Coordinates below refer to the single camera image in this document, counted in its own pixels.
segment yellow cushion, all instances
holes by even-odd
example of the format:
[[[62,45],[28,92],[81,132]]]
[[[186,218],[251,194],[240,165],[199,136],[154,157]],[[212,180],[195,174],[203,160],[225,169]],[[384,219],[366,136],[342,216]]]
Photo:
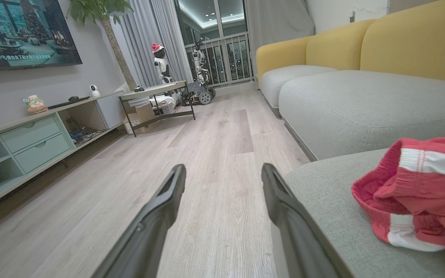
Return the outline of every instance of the yellow cushion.
[[[258,85],[260,86],[262,74],[270,70],[293,65],[305,65],[305,48],[311,37],[313,36],[259,47],[255,53]]]
[[[373,22],[358,21],[314,35],[307,44],[307,65],[338,70],[360,69],[363,36]]]
[[[363,39],[360,69],[445,80],[445,0],[372,23]]]

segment tree trunk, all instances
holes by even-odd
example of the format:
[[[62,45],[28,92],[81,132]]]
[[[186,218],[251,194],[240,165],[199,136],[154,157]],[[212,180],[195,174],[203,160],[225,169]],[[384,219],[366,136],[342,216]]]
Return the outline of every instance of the tree trunk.
[[[123,72],[123,76],[127,81],[128,88],[130,89],[130,91],[133,91],[133,89],[136,88],[136,84],[133,79],[133,76],[131,76],[131,72],[128,68],[127,62],[125,61],[125,58],[121,53],[121,49],[118,44],[118,41],[116,40],[116,36],[114,35],[113,28],[111,27],[111,21],[109,20],[109,17],[107,19],[101,20],[101,23],[102,26],[104,27],[104,30],[106,31],[109,43],[113,48],[113,52],[114,55],[116,56],[116,60],[118,61],[118,65],[120,65],[121,72]]]

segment cardboard box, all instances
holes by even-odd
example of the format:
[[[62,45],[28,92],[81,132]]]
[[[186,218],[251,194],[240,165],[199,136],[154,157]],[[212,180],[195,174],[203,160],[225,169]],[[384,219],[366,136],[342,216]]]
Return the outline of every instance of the cardboard box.
[[[141,123],[144,123],[146,121],[152,120],[155,118],[154,111],[152,111],[152,106],[149,104],[141,106],[140,108],[136,108],[136,113],[128,114],[131,125],[136,127],[137,125],[140,125]],[[123,124],[125,125],[125,129],[127,130],[127,133],[130,135],[133,135],[133,131],[131,130],[131,126],[128,123],[128,118],[125,117],[125,120],[123,121]],[[149,128],[153,128],[157,125],[157,122],[151,123],[150,125],[147,125],[145,127],[139,128],[135,130],[135,133],[145,133],[149,130]]]

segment floor plank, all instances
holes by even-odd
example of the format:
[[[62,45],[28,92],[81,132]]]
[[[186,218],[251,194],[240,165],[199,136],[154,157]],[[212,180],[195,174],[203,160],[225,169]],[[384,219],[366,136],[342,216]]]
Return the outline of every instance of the floor plank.
[[[275,277],[260,170],[308,160],[261,93],[107,134],[0,201],[0,278],[88,278],[169,169],[187,166],[158,277]]]

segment white stripe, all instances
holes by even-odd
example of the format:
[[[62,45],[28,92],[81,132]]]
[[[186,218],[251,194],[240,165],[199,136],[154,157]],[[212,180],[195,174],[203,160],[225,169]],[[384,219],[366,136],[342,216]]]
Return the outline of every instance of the white stripe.
[[[445,175],[445,153],[402,148],[399,166],[411,172]]]
[[[389,243],[393,246],[410,248],[417,251],[436,252],[444,250],[445,246],[421,241],[415,236],[413,215],[391,213],[391,225],[387,234]]]

